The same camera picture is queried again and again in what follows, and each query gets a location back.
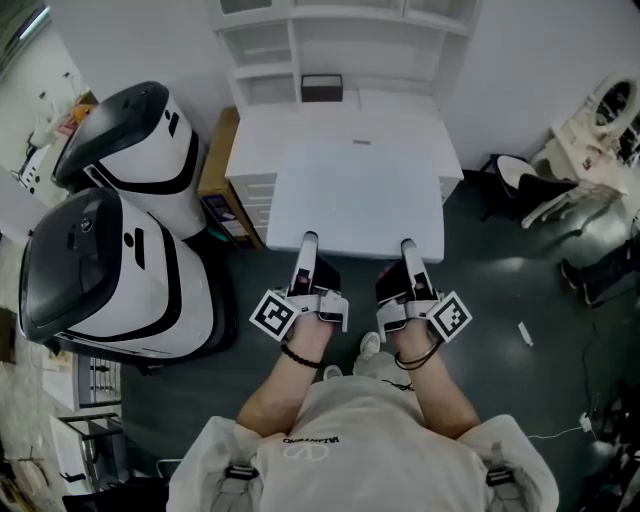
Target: bracelet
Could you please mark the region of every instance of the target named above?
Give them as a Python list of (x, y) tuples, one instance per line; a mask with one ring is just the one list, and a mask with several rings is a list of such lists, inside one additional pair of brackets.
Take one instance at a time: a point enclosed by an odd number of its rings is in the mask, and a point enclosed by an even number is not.
[(302, 359), (298, 354), (291, 351), (289, 347), (287, 347), (284, 343), (280, 345), (282, 352), (284, 355), (293, 359), (296, 363), (301, 364), (303, 366), (308, 366), (309, 368), (314, 368), (316, 370), (322, 370), (324, 368), (324, 363), (320, 361), (319, 363), (314, 363), (313, 361), (308, 361), (307, 359)]
[(442, 345), (442, 340), (439, 340), (434, 343), (433, 347), (427, 350), (423, 355), (421, 355), (418, 359), (414, 359), (413, 361), (401, 361), (400, 360), (400, 352), (397, 352), (394, 360), (396, 362), (396, 366), (402, 370), (413, 371), (418, 368), (424, 366), (424, 364), (433, 357), (433, 354), (437, 352), (437, 350)]

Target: cardboard box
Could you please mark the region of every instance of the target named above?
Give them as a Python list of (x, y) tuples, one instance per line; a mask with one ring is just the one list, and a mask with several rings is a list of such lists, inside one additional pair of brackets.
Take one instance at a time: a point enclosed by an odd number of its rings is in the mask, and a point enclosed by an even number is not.
[(262, 241), (253, 229), (231, 183), (225, 177), (239, 124), (240, 116), (235, 107), (222, 110), (202, 170), (198, 196), (232, 242), (238, 247), (261, 249)]

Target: shoe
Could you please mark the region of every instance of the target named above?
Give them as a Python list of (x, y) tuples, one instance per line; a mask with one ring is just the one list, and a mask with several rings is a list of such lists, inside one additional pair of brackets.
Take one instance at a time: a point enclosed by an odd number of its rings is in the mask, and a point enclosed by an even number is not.
[(591, 306), (598, 298), (597, 292), (588, 284), (582, 285), (582, 296), (584, 297), (584, 301), (587, 306)]
[(565, 259), (560, 262), (560, 272), (562, 272), (562, 277), (567, 280), (567, 283), (569, 283), (569, 286), (571, 286), (573, 290), (576, 290), (578, 286), (580, 286), (578, 269)]
[(322, 380), (333, 379), (334, 377), (342, 377), (344, 374), (338, 365), (330, 364), (324, 369)]
[(380, 352), (380, 335), (377, 332), (368, 332), (360, 342), (360, 357), (366, 361), (378, 352)]

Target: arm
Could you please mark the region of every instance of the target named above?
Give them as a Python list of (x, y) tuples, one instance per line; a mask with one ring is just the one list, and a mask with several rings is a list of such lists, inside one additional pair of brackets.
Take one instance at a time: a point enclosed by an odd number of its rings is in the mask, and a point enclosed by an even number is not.
[[(302, 315), (294, 324), (289, 348), (308, 361), (322, 361), (333, 326), (315, 314)], [(262, 437), (288, 434), (313, 383), (316, 370), (281, 355), (271, 375), (240, 410), (236, 423)]]
[[(397, 331), (394, 341), (402, 361), (420, 357), (432, 345), (425, 322), (417, 319), (410, 320), (404, 329)], [(429, 430), (457, 439), (480, 424), (475, 409), (453, 382), (437, 353), (409, 375)]]

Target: shelving unit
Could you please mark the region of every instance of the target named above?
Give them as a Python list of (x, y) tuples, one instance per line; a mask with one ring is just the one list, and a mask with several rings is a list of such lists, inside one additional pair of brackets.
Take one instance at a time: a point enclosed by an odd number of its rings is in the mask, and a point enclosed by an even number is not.
[(483, 0), (205, 0), (241, 115), (299, 106), (301, 74), (442, 97)]

